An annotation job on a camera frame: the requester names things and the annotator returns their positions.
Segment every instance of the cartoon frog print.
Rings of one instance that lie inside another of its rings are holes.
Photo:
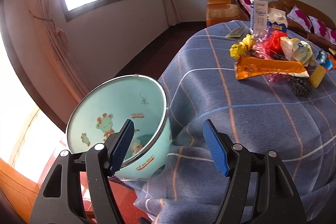
[[[113,122],[112,122],[113,115],[109,114],[107,115],[104,113],[102,117],[99,117],[97,119],[98,123],[96,125],[96,128],[101,129],[101,131],[104,132],[104,142],[107,140],[108,136],[110,136],[115,131],[112,129]]]
[[[148,104],[147,99],[145,97],[143,97],[141,95],[141,93],[140,93],[140,97],[142,98],[141,103],[144,104],[144,105],[147,105]]]
[[[82,133],[81,139],[83,143],[87,144],[87,146],[90,146],[91,143],[89,141],[89,138],[86,136],[86,133]]]

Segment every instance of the blue gripper pad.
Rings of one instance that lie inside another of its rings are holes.
[[[212,159],[219,172],[223,175],[227,175],[229,172],[229,166],[227,164],[226,152],[218,140],[214,129],[211,127],[208,121],[203,123],[203,136],[209,147]]]
[[[128,120],[122,127],[122,136],[120,137],[118,143],[115,145],[111,156],[110,156],[110,175],[113,176],[115,172],[120,170],[120,167],[125,159],[128,148],[131,144],[131,141],[134,136],[134,123],[130,120],[127,124]]]

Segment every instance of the metal screw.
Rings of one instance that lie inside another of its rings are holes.
[[[234,149],[234,150],[238,150],[238,151],[240,151],[240,150],[243,149],[243,146],[242,146],[241,144],[239,144],[239,143],[235,143],[235,144],[233,145],[233,149]]]
[[[94,146],[94,148],[95,148],[95,150],[102,150],[103,148],[104,148],[104,144],[103,143],[97,143],[95,146]]]
[[[270,151],[268,152],[268,155],[272,158],[275,158],[277,156],[277,153],[275,153],[274,151]]]
[[[61,157],[65,157],[69,155],[69,151],[68,150],[63,150],[60,154]]]

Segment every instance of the bowl rim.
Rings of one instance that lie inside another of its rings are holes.
[[[122,165],[121,165],[121,168],[123,167],[126,167],[132,163],[134,163],[135,161],[137,161],[138,159],[140,159],[145,153],[147,153],[149,151],[150,148],[152,148],[152,146],[155,144],[155,142],[157,141],[157,139],[160,137],[162,131],[163,131],[163,128],[164,126],[166,125],[166,121],[167,121],[167,118],[168,118],[168,107],[167,107],[167,97],[166,97],[166,94],[162,88],[162,86],[159,84],[159,82],[157,82],[155,79],[149,77],[149,76],[145,76],[145,75],[140,75],[140,74],[134,74],[134,75],[123,75],[123,76],[119,76],[119,77],[116,77],[116,78],[113,78],[113,79],[110,79],[102,84],[100,84],[99,86],[97,86],[96,88],[94,88],[92,91],[90,91],[81,101],[80,103],[75,107],[75,109],[73,110],[70,118],[69,118],[69,121],[68,121],[68,124],[67,124],[67,128],[66,128],[66,139],[67,139],[67,143],[66,143],[66,147],[67,149],[72,153],[71,149],[70,149],[70,146],[68,144],[68,128],[69,128],[69,124],[70,124],[70,121],[71,121],[71,118],[72,116],[74,115],[75,111],[77,110],[77,108],[82,104],[82,102],[86,99],[86,97],[88,97],[92,92],[94,92],[95,90],[97,90],[98,88],[100,88],[101,86],[109,83],[109,82],[112,82],[114,80],[118,80],[118,79],[121,79],[121,78],[126,78],[126,77],[141,77],[141,78],[146,78],[152,82],[154,82],[157,87],[160,89],[161,91],[161,95],[162,95],[162,99],[163,99],[163,113],[162,113],[162,116],[161,116],[161,120],[160,120],[160,123],[159,125],[157,126],[157,129],[155,131],[155,133],[153,134],[153,136],[150,138],[150,140],[146,143],[146,145],[139,151],[137,152],[135,155],[133,155],[132,157],[128,158],[127,160],[124,160]]]

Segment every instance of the pink plastic wrapper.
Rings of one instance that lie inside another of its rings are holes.
[[[273,59],[270,55],[276,52],[271,49],[272,40],[274,35],[274,29],[267,27],[264,31],[260,32],[254,37],[254,45],[252,46],[252,55],[261,59]],[[275,84],[286,83],[290,80],[288,75],[272,74],[268,75],[268,81]]]

